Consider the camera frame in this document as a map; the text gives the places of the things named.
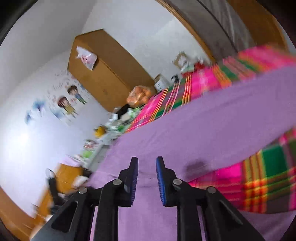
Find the silver rivet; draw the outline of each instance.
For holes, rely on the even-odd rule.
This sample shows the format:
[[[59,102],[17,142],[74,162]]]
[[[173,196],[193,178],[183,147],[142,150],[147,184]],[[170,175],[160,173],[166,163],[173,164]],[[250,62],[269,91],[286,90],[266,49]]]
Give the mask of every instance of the silver rivet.
[[[181,183],[182,183],[182,180],[180,180],[180,179],[175,179],[173,181],[173,184],[175,184],[175,185],[180,185]]]
[[[113,181],[113,184],[114,185],[120,185],[122,183],[122,181],[120,180],[120,179],[115,179],[114,181]]]
[[[209,193],[215,193],[216,192],[216,188],[214,188],[214,187],[208,187],[207,188],[207,191],[209,192]]]
[[[85,194],[87,192],[87,188],[79,188],[78,192],[80,194]]]

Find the colorful checkered cloth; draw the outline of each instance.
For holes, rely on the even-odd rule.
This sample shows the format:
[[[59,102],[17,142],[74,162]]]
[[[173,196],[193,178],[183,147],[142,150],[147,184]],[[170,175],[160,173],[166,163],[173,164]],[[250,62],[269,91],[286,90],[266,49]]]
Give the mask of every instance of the colorful checkered cloth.
[[[254,213],[296,209],[296,129],[244,161],[189,184],[216,187],[236,208]]]
[[[237,81],[248,81],[259,73],[295,64],[296,58],[265,45],[228,57],[213,67],[191,73],[152,97],[126,132],[152,122],[204,93],[227,88]]]

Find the cartoon boy sticker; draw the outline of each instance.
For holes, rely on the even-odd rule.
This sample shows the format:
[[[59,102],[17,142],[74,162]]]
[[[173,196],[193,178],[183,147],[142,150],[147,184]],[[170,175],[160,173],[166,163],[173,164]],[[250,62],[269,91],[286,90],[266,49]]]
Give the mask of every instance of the cartoon boy sticker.
[[[81,95],[78,92],[77,86],[72,85],[68,88],[68,93],[70,95],[75,96],[76,99],[78,99],[82,104],[86,104],[87,102],[81,97]]]
[[[75,109],[70,105],[69,101],[67,100],[67,98],[65,96],[62,96],[59,98],[57,105],[61,108],[64,108],[65,111],[67,112],[67,115],[72,115],[74,118],[76,118],[74,116],[74,113],[76,115],[78,115],[75,111]]]

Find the cabinet door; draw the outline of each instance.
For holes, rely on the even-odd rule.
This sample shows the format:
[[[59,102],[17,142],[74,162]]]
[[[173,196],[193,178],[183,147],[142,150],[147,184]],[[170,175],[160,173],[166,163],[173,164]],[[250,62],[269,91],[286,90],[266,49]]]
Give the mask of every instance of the cabinet door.
[[[98,59],[91,78],[85,82],[85,88],[107,111],[126,104],[130,90],[101,59]]]

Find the purple bed sheet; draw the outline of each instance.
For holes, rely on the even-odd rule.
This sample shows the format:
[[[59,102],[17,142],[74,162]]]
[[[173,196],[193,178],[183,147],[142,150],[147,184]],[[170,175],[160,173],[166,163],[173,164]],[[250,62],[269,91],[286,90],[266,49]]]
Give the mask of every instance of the purple bed sheet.
[[[190,181],[252,155],[295,121],[296,67],[290,66],[207,93],[124,134],[88,185],[102,187],[138,157],[136,198],[131,208],[119,210],[119,240],[175,241],[176,208],[160,201],[156,157],[163,156],[178,178]],[[296,215],[242,213],[266,241],[280,240]]]

